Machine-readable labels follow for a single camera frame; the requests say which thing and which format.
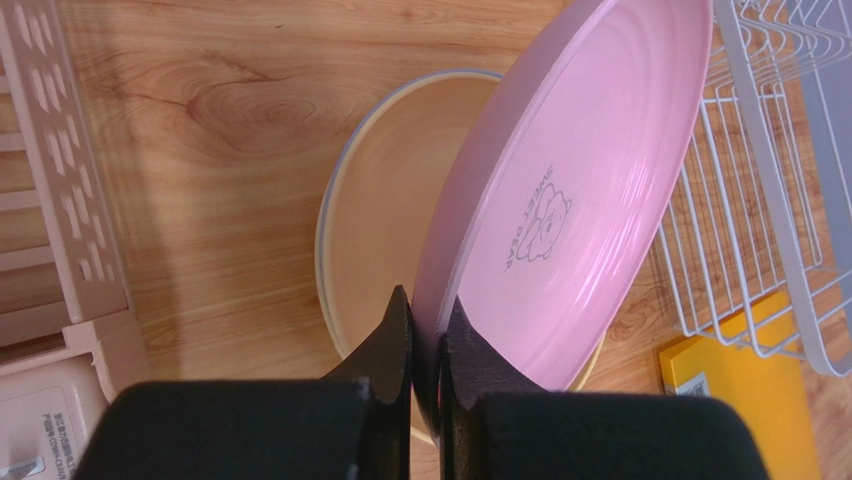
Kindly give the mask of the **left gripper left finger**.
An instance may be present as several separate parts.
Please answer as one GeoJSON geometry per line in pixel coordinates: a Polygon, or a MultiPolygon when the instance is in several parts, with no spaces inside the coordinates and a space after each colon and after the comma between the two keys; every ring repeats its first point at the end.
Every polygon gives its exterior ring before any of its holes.
{"type": "Polygon", "coordinates": [[[373,332],[324,381],[356,386],[357,420],[344,427],[354,441],[349,479],[407,479],[410,474],[412,315],[396,286],[373,332]]]}

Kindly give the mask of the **pink plate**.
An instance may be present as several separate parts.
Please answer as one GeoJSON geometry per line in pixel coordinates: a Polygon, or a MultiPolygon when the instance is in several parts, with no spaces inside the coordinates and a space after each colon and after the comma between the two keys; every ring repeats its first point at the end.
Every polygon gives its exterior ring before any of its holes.
{"type": "Polygon", "coordinates": [[[575,1],[503,75],[447,176],[414,281],[414,388],[430,430],[454,307],[538,386],[575,382],[656,236],[712,38],[708,1],[575,1]]]}

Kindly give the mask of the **cream yellow plate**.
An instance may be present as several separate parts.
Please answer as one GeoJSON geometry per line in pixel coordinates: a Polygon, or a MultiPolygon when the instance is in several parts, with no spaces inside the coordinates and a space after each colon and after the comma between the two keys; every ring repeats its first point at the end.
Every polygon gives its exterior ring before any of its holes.
{"type": "MultiPolygon", "coordinates": [[[[573,383],[570,385],[568,390],[570,392],[581,391],[583,387],[586,385],[589,377],[592,374],[592,370],[596,366],[600,353],[603,349],[603,345],[605,343],[605,337],[602,336],[593,350],[592,355],[583,365],[582,369],[574,379],[573,383]]],[[[429,428],[427,426],[427,422],[424,420],[424,415],[421,412],[420,407],[417,404],[416,398],[413,397],[412,406],[411,406],[411,424],[410,424],[410,433],[411,436],[426,443],[432,445],[434,447],[438,447],[433,436],[430,434],[429,428]]]]}

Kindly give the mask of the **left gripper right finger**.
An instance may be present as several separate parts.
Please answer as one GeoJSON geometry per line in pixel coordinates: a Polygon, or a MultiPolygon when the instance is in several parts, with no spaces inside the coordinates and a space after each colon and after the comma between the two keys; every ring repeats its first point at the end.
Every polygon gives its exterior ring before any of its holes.
{"type": "Polygon", "coordinates": [[[441,342],[439,440],[443,479],[512,479],[511,427],[487,410],[486,397],[543,388],[511,365],[470,323],[456,299],[441,342]]]}

